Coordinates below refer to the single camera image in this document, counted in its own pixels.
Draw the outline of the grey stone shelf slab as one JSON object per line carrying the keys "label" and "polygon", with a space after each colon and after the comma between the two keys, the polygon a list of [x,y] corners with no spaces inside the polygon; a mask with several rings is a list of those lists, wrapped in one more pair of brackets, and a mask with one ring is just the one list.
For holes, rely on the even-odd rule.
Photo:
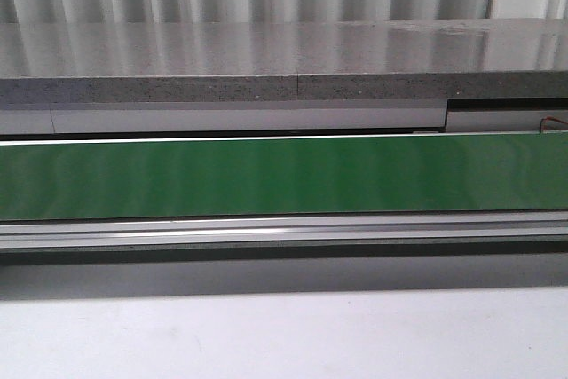
{"label": "grey stone shelf slab", "polygon": [[565,20],[1,27],[5,104],[566,94]]}

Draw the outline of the silver conveyor frame rail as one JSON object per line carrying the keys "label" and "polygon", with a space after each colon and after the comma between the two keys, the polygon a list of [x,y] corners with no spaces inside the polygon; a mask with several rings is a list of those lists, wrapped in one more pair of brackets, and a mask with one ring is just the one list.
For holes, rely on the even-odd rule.
{"label": "silver conveyor frame rail", "polygon": [[239,217],[3,224],[2,249],[208,243],[532,240],[567,237],[561,211]]}

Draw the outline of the green conveyor belt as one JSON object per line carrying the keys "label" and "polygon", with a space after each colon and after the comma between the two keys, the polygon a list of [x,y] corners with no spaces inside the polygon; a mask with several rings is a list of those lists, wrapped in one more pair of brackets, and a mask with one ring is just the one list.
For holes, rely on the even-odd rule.
{"label": "green conveyor belt", "polygon": [[566,206],[563,132],[1,147],[4,221]]}

